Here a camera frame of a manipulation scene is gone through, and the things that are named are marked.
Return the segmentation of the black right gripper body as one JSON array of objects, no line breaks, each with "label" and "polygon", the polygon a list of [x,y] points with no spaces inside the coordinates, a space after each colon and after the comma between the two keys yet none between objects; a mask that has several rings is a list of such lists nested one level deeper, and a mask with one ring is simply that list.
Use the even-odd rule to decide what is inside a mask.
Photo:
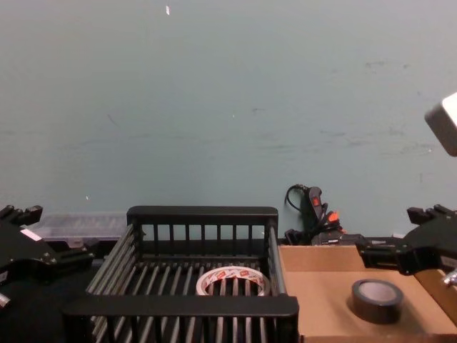
[{"label": "black right gripper body", "polygon": [[456,268],[456,216],[411,215],[416,227],[402,238],[399,272],[413,275],[424,270]]}]

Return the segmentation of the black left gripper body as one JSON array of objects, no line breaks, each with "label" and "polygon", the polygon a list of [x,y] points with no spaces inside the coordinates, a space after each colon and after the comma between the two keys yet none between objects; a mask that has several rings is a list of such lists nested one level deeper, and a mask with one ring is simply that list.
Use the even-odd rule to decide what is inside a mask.
[{"label": "black left gripper body", "polygon": [[29,229],[1,220],[1,286],[22,279],[53,278],[54,251]]}]

